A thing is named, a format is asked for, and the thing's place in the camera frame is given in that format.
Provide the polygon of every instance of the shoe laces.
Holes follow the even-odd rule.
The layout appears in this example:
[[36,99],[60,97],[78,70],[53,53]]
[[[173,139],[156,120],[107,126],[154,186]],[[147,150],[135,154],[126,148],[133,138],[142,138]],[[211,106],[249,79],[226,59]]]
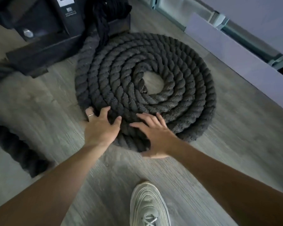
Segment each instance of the shoe laces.
[[144,217],[144,226],[155,226],[155,221],[157,221],[157,217],[153,215],[146,215]]

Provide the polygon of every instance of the hand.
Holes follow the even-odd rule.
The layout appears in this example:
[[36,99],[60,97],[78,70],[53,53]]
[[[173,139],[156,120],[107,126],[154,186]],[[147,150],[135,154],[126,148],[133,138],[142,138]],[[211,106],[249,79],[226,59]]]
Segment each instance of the hand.
[[101,146],[105,150],[115,140],[120,130],[122,117],[115,119],[114,124],[111,125],[108,121],[107,115],[110,106],[102,108],[100,115],[97,117],[93,113],[93,108],[86,109],[89,122],[86,122],[85,128],[85,146]]
[[172,150],[178,141],[181,141],[170,129],[168,129],[165,120],[157,113],[153,116],[148,113],[136,114],[143,122],[131,123],[131,127],[139,128],[150,140],[151,148],[143,152],[142,156],[155,159],[168,156],[168,151]]

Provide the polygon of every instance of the gray vinyl flooring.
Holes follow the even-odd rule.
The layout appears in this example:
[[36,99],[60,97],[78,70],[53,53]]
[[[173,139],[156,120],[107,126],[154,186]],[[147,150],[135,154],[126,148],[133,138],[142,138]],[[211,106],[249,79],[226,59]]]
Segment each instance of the gray vinyl flooring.
[[[192,145],[283,192],[283,109],[164,16],[138,0],[129,1],[133,32],[175,37],[195,49],[212,71],[218,96],[216,115]],[[16,32],[0,27],[0,59],[23,45]],[[79,121],[84,116],[74,90],[75,60],[57,63],[36,79],[15,73],[0,83],[0,123],[57,164],[83,145]],[[148,82],[161,87],[159,80]],[[36,179],[0,149],[0,205]],[[62,225],[129,225],[131,192],[141,179],[157,185],[172,225],[236,225],[174,159],[143,160],[115,146],[90,171]]]

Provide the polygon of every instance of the metal bolt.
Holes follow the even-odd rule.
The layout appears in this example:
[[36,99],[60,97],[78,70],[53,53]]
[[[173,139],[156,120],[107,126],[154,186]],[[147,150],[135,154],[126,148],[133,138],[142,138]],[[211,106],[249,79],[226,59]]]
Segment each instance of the metal bolt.
[[29,29],[24,29],[23,34],[24,34],[24,36],[26,36],[28,38],[33,38],[33,32]]

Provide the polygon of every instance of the sneaker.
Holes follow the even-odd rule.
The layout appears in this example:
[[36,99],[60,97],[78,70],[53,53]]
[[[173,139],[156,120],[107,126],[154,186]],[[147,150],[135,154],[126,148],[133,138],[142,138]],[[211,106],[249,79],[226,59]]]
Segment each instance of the sneaker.
[[130,226],[171,226],[166,203],[150,182],[143,182],[133,190]]

